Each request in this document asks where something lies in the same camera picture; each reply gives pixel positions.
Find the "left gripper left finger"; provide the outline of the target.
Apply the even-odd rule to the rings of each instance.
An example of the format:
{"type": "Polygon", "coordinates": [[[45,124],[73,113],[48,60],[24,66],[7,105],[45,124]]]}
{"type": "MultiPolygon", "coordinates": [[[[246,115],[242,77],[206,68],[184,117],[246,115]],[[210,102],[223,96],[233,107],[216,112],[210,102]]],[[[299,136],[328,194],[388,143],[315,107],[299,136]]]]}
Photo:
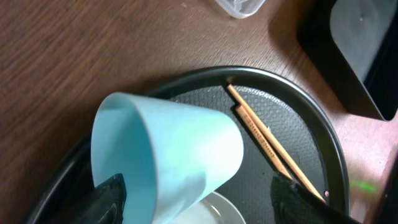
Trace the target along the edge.
{"type": "Polygon", "coordinates": [[[127,192],[122,174],[115,174],[68,211],[68,223],[122,224],[127,192]]]}

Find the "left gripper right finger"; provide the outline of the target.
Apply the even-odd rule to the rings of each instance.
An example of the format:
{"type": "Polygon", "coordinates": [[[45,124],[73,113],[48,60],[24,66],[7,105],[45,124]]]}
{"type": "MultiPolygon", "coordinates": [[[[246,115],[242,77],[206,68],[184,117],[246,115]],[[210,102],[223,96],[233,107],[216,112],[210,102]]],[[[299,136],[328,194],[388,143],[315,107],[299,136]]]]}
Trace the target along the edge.
{"type": "Polygon", "coordinates": [[[359,224],[284,176],[278,175],[272,178],[271,202],[276,223],[359,224]]]}

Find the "light blue cup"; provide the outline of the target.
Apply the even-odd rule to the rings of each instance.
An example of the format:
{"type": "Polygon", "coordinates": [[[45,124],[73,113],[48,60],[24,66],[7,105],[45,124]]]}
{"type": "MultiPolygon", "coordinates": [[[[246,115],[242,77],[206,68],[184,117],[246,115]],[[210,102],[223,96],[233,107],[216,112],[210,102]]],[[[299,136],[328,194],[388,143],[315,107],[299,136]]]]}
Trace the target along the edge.
{"type": "Polygon", "coordinates": [[[124,223],[167,223],[237,173],[244,144],[220,111],[118,92],[96,112],[90,152],[95,185],[124,179],[124,223]]]}

